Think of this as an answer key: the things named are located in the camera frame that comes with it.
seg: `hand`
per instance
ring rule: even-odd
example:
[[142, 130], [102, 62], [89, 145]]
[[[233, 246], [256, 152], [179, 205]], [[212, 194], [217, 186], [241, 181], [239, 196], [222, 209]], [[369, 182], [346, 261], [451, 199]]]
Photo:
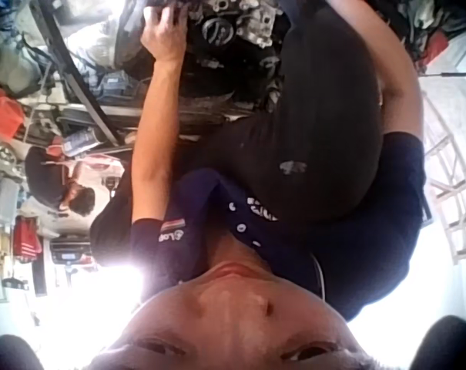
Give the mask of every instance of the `hand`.
[[156, 62], [175, 64], [181, 67], [186, 51], [186, 20], [188, 4], [179, 10], [177, 24], [174, 23], [176, 3], [166, 6], [159, 19], [158, 8], [143, 10], [146, 27], [140, 42], [154, 56]]

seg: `eye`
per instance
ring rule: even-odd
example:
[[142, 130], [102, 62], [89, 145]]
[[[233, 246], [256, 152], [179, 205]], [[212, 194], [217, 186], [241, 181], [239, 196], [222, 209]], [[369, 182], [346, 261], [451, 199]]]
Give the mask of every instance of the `eye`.
[[313, 357], [324, 355], [328, 352], [333, 352], [336, 349], [336, 345], [331, 343], [310, 344], [305, 345], [302, 348], [298, 348], [296, 351], [284, 353], [280, 356], [280, 359], [287, 362], [305, 361]]
[[184, 350], [174, 345], [170, 345], [169, 343], [165, 343], [156, 339], [137, 339], [133, 342], [133, 344], [137, 347], [144, 348], [155, 353], [159, 353], [160, 355], [183, 356], [186, 354]]

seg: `person in background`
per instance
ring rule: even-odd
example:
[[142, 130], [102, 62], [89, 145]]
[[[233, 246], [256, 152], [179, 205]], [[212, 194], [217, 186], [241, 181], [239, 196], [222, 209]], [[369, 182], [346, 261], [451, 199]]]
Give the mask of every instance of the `person in background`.
[[145, 303], [92, 368], [378, 368], [347, 322], [405, 278], [421, 227], [417, 73], [365, 2], [280, 5], [275, 111], [224, 127], [175, 182], [187, 7], [146, 8], [130, 230]]
[[78, 162], [72, 175], [63, 164], [61, 138], [56, 137], [47, 148], [33, 146], [25, 158], [25, 176], [29, 192], [41, 204], [56, 210], [71, 210], [81, 216], [88, 216], [94, 209], [96, 194], [90, 187], [78, 183], [82, 162]]

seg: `lip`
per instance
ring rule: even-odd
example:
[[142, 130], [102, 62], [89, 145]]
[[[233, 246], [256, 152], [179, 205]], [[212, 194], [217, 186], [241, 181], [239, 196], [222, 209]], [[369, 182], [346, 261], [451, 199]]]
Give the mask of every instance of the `lip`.
[[220, 278], [239, 276], [242, 278], [257, 279], [257, 280], [269, 280], [266, 274], [262, 274], [259, 271], [246, 266], [245, 264], [239, 264], [237, 262], [228, 262], [218, 266], [208, 274], [204, 282], [208, 283]]

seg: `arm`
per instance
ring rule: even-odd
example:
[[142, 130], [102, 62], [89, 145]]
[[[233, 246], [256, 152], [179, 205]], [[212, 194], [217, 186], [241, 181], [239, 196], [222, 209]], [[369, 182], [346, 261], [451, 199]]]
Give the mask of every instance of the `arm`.
[[178, 136], [179, 76], [186, 50], [187, 7], [145, 8], [142, 44], [153, 54], [153, 78], [144, 102], [132, 157], [132, 222], [142, 218], [162, 220], [169, 198], [171, 162]]
[[423, 138], [423, 102], [417, 73], [397, 36], [361, 0], [327, 0], [366, 43], [381, 79], [384, 133]]

